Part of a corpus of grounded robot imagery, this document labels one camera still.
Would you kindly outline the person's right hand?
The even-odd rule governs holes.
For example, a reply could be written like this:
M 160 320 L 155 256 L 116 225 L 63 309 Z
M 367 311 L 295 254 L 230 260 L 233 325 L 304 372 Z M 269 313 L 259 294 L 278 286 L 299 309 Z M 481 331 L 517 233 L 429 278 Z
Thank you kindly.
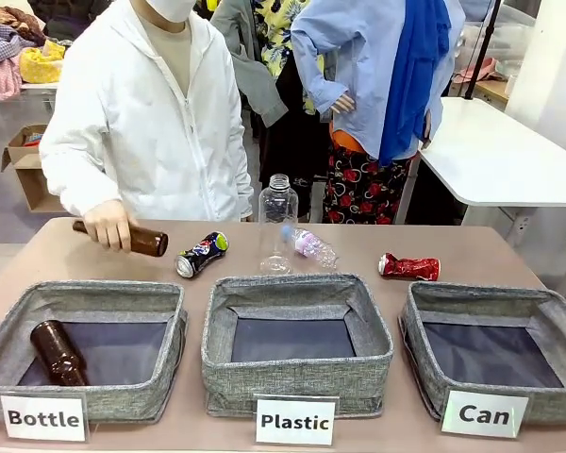
M 120 200 L 106 201 L 82 216 L 92 240 L 111 251 L 131 251 L 131 227 L 139 223 Z

